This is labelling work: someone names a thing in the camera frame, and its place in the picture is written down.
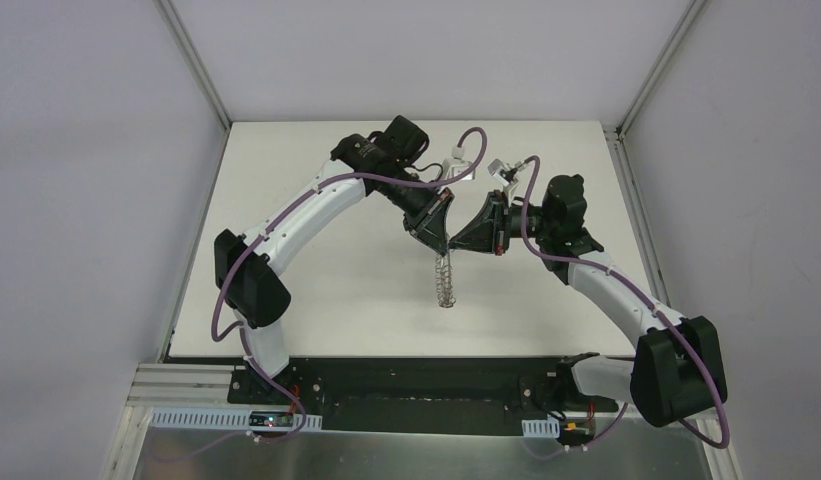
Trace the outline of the metal disc with key rings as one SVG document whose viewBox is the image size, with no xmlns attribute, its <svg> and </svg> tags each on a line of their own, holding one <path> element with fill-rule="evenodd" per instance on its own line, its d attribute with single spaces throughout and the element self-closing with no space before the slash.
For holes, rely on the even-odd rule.
<svg viewBox="0 0 821 480">
<path fill-rule="evenodd" d="M 438 306 L 445 309 L 452 308 L 456 304 L 456 297 L 453 290 L 453 268 L 449 253 L 436 256 L 434 271 Z"/>
</svg>

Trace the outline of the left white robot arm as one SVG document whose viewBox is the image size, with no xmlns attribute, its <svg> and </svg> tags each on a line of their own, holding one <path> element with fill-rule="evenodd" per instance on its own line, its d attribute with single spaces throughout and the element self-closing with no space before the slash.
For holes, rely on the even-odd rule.
<svg viewBox="0 0 821 480">
<path fill-rule="evenodd" d="M 291 390 L 291 378 L 283 371 L 290 355 L 281 319 L 292 295 L 281 276 L 337 216 L 377 192 L 402 212 L 406 232 L 437 255 L 447 254 L 446 215 L 453 194 L 439 184 L 423 186 L 407 170 L 428 144 L 428 135 L 403 116 L 368 137 L 349 135 L 297 198 L 244 233 L 225 229 L 215 238 L 219 298 L 213 319 L 220 319 L 223 306 L 233 310 L 245 360 L 259 370 L 252 389 L 265 403 L 279 404 Z"/>
</svg>

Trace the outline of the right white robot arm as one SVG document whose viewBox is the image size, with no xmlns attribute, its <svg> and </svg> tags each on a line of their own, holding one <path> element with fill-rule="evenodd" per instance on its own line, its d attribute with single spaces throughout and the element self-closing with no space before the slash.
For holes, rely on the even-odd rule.
<svg viewBox="0 0 821 480">
<path fill-rule="evenodd" d="M 727 425 L 727 385 L 715 325 L 687 317 L 641 290 L 586 229 L 580 175 L 558 175 L 541 205 L 512 203 L 501 191 L 449 243 L 453 250 L 504 254 L 519 238 L 564 285 L 589 299 L 635 349 L 630 360 L 585 353 L 563 360 L 553 386 L 569 410 L 593 396 L 632 403 L 655 427 L 714 409 Z"/>
</svg>

